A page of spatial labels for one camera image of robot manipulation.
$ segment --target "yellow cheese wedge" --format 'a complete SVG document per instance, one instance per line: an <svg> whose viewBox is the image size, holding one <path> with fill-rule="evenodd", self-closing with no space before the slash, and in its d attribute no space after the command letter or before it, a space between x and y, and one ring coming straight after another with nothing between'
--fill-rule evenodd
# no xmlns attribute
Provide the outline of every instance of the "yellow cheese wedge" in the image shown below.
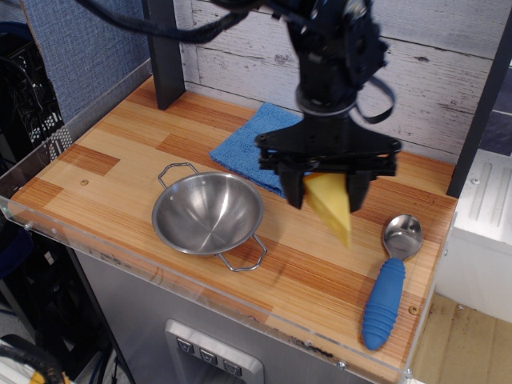
<svg viewBox="0 0 512 384"><path fill-rule="evenodd" d="M347 248L351 246L350 200L344 174L304 177L306 201Z"/></svg>

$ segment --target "wooden floor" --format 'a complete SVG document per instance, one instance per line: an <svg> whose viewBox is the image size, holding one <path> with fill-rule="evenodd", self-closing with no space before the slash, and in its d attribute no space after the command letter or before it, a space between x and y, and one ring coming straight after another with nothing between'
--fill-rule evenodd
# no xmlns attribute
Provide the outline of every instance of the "wooden floor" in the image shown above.
<svg viewBox="0 0 512 384"><path fill-rule="evenodd" d="M435 295L411 369L425 384L512 383L512 324Z"/></svg>

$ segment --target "wooden table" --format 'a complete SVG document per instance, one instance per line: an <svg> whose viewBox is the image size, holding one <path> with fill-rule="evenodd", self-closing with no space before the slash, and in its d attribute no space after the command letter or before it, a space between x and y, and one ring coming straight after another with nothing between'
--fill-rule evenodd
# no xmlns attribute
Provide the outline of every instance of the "wooden table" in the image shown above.
<svg viewBox="0 0 512 384"><path fill-rule="evenodd" d="M396 381L407 368L457 202L445 196L453 166L400 154L398 175L372 182L364 207L352 214L350 250L307 204L297 210L258 188L265 215L257 235L268 255L257 270L234 273L218 258L169 248L154 232L151 212L162 193L157 176L166 165L187 161L200 171L226 171L208 153L253 115L192 93L158 110L149 80L22 188L11 211L20 222L31 221L131 273L195 291L208 305L288 336L320 358L343 360L375 381ZM167 181L188 174L188 167L179 167ZM406 263L394 331L371 352L361 337L363 310L387 258L383 227L404 213L419 219L425 240ZM237 266L250 265L259 254L258 244L248 241L227 257Z"/></svg>

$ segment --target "bowl handle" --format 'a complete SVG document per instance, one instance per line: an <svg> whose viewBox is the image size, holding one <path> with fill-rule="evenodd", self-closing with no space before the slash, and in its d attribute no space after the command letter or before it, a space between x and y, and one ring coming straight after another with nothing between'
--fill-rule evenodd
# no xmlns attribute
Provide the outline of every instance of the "bowl handle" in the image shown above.
<svg viewBox="0 0 512 384"><path fill-rule="evenodd" d="M254 264L253 266L241 266L239 268L234 268L230 262L227 261L226 259L226 256L224 256L223 254L221 254L220 252L218 254L215 254L215 256L219 256L221 258L221 260L224 261L224 264L227 265L227 267L232 270L233 272L241 272L241 271L244 271L244 270L255 270L256 268L258 268L261 264L262 264L262 261L263 261L263 258L265 257L266 255L266 247L265 247L265 244L262 243L262 241L259 239L258 236L256 236L256 234L253 234L253 238L254 240L256 240L256 242L259 244L259 246L261 248L263 248L263 253L260 255L259 259L258 259L258 262L256 262L256 264Z"/></svg>
<svg viewBox="0 0 512 384"><path fill-rule="evenodd" d="M170 170L173 166L189 166L190 168L192 168L192 170L198 174L199 171L195 169L195 166L193 166L192 164L190 164L189 162L173 162L172 164L169 164L168 166L166 166L166 168L160 173L160 175L158 176L158 180L160 181L160 184L162 184L163 186L163 189L166 190L167 189L167 186L166 184L163 182L162 178L163 178L163 175L167 173L168 170Z"/></svg>

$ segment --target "spoon bowl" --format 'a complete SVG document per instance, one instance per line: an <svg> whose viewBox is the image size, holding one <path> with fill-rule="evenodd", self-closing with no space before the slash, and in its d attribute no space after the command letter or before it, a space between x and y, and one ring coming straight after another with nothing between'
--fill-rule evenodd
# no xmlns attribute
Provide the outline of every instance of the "spoon bowl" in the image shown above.
<svg viewBox="0 0 512 384"><path fill-rule="evenodd" d="M403 262L414 256L422 243L422 226L409 214L401 214L391 220L384 232L384 247L390 257L399 258Z"/></svg>

